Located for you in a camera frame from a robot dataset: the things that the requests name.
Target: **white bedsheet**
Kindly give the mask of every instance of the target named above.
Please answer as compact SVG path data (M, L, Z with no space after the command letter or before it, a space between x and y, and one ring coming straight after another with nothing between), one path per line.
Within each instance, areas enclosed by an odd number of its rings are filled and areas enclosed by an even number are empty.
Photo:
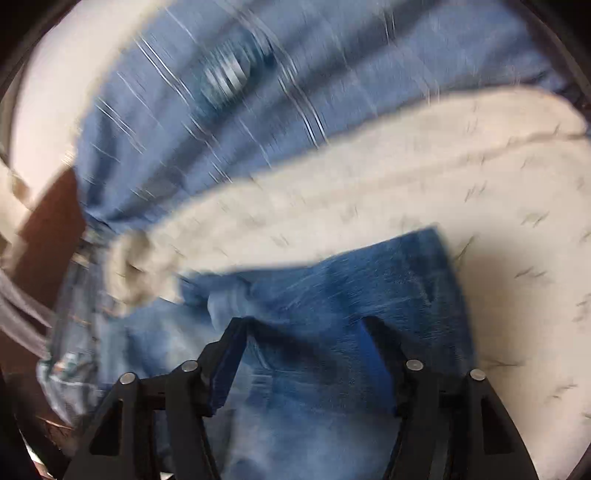
M289 166L199 197L112 247L123 305L174 274L316 262L436 224L479 362L541 479L591 441L591 143L541 90L450 95L366 124Z

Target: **cream blanket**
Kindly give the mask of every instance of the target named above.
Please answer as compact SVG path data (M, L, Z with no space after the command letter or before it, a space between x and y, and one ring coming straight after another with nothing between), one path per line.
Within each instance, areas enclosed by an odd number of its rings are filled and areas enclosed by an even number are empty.
M591 143L536 89L462 93L368 123L200 196L113 245L109 291L175 299L176 273L317 262L436 224L482 368L541 479L591 441Z

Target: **silver screw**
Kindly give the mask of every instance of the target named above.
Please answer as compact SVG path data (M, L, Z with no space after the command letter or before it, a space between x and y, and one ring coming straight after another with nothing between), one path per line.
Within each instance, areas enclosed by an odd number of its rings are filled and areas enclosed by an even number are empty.
M196 360L187 360L185 363L181 365L181 370L183 372L192 372L197 368L197 361Z
M475 368L474 370L470 371L470 376L479 382L482 382L486 378L486 374L480 370L479 368Z
M423 369L423 362L420 360L409 360L407 362L407 368L413 372L420 372Z
M119 378L119 381L123 385L129 385L134 380L135 380L135 375L131 372L127 372L126 374L121 375L121 377Z

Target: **metal rivet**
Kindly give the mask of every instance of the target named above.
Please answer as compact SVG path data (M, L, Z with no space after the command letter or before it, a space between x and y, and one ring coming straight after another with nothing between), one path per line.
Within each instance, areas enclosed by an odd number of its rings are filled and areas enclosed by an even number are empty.
M479 368L475 368L474 370L470 371L470 376L479 382L482 382L486 378L486 374L480 370Z
M181 369L183 372L192 372L197 368L197 361L196 360L187 360L185 363L181 365Z
M420 360L409 360L407 362L407 368L413 372L420 372L423 369L423 362Z
M121 375L121 377L119 378L119 381L123 385L129 385L134 380L135 380L135 374L133 374L131 372L127 372L126 374Z

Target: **blue fabric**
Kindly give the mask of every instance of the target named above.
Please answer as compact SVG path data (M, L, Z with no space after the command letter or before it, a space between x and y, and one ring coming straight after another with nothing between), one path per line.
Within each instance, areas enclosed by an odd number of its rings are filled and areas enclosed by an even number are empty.
M117 233L409 102L567 84L502 0L180 0L135 40L77 145L81 204Z
M181 289L181 305L157 300L110 320L100 377L107 386L127 371L167 373L197 358L233 317L256 318L229 401L207 424L225 439L214 449L226 479L381 476L398 420L392 390L379 381L391 379L368 354L365 316L380 317L409 358L436 371L474 365L462 295L434 229L311 267L196 273Z

